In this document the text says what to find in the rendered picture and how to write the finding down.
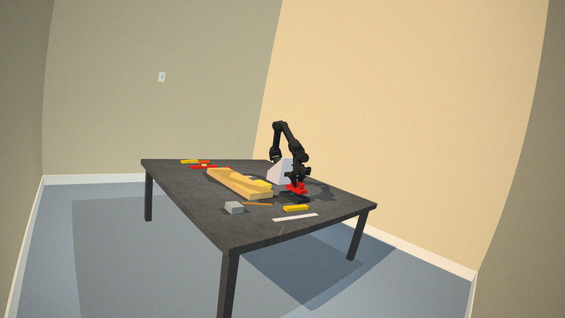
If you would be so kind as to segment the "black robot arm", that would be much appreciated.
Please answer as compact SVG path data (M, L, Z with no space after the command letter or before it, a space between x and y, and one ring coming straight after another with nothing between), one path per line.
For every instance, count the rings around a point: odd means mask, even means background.
M284 133L285 138L288 141L288 148L289 151L292 153L293 162L306 163L309 161L309 155L305 153L305 149L302 146L302 144L297 139L294 138L286 121L274 121L272 123L272 128L274 129L274 141L272 147L270 148L270 161L273 160L274 164L276 164L278 161L281 160L282 154L279 148L281 132ZM305 167L304 164L303 166L299 164L297 168L297 172L301 172L304 175L306 174L309 175L311 171L312 171L311 167Z

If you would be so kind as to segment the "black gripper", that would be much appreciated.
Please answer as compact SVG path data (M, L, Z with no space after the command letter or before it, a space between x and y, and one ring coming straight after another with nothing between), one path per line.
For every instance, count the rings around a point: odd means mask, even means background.
M298 179L298 182L303 183L303 180L305 179L305 177L307 177L307 176L310 175L310 173L309 173L309 175L308 175L308 174L304 175L304 174L302 174L301 172L297 172L297 168L298 168L299 164L300 164L301 166L303 166L302 163L293 163L293 164L292 164L292 166L293 166L293 171L291 171L291 172L285 172L285 173L284 173L284 176L285 176L285 177L290 178L290 180L291 180L291 182L293 183L295 189L296 189L296 187L297 187L297 179Z

